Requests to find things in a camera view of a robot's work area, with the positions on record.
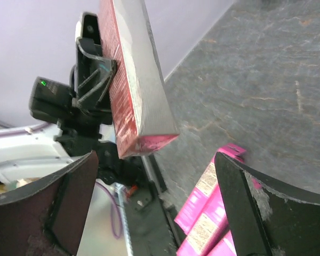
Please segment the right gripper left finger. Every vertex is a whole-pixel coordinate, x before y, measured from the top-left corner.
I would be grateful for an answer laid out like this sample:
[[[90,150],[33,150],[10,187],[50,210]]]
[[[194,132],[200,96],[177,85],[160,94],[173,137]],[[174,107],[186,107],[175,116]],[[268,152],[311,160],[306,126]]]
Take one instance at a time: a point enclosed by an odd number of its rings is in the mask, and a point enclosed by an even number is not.
[[[0,194],[0,255],[76,255],[98,172],[90,152]]]

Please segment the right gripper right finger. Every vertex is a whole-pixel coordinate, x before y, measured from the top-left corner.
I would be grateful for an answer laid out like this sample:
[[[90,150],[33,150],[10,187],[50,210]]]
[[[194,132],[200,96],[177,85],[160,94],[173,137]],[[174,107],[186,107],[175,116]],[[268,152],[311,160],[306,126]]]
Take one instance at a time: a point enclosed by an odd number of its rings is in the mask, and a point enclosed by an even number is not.
[[[214,162],[237,255],[320,255],[320,194],[224,153]]]

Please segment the silver red box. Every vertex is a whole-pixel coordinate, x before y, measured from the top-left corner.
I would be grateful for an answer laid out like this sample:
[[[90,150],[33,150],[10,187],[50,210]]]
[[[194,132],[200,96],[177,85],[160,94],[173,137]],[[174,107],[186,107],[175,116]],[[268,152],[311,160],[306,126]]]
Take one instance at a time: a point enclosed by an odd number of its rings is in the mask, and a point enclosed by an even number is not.
[[[98,14],[102,50],[117,62],[109,96],[120,158],[147,155],[180,134],[144,1],[103,0]]]

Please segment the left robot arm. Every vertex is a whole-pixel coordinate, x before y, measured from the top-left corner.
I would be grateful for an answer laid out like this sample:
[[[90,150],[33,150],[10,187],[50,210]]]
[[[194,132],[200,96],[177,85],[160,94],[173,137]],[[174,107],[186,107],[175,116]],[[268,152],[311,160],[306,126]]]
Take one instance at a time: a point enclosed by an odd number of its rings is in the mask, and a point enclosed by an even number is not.
[[[41,124],[0,130],[0,184],[46,176],[91,151],[104,183],[136,188],[148,183],[139,157],[120,159],[116,144],[102,139],[101,126],[113,122],[109,86],[117,63],[103,56],[96,14],[81,15],[75,45],[69,84],[35,79],[29,109]]]

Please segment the pink box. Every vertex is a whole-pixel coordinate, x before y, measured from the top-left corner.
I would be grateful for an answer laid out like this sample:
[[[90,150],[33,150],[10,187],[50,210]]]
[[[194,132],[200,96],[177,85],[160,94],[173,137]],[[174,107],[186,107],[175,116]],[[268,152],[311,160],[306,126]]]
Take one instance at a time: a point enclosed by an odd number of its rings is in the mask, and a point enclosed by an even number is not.
[[[227,226],[226,212],[218,207],[203,212],[177,251],[177,255],[207,255]]]
[[[224,235],[207,256],[237,256],[231,231]]]
[[[235,144],[228,143],[218,148],[216,153],[224,153],[244,163],[243,155],[246,153],[246,150]],[[191,231],[211,195],[216,191],[220,193],[214,163],[216,153],[174,219],[174,222],[179,225],[185,235],[188,235]]]

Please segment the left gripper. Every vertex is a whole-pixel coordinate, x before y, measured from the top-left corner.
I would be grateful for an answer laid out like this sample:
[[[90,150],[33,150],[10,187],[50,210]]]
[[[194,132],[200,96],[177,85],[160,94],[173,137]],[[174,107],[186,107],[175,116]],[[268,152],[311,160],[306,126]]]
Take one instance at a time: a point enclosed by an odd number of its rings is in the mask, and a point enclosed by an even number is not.
[[[116,74],[117,63],[102,54],[96,14],[83,12],[80,15],[75,29],[75,49],[76,62],[69,78],[69,106],[57,121],[111,125],[109,87]]]

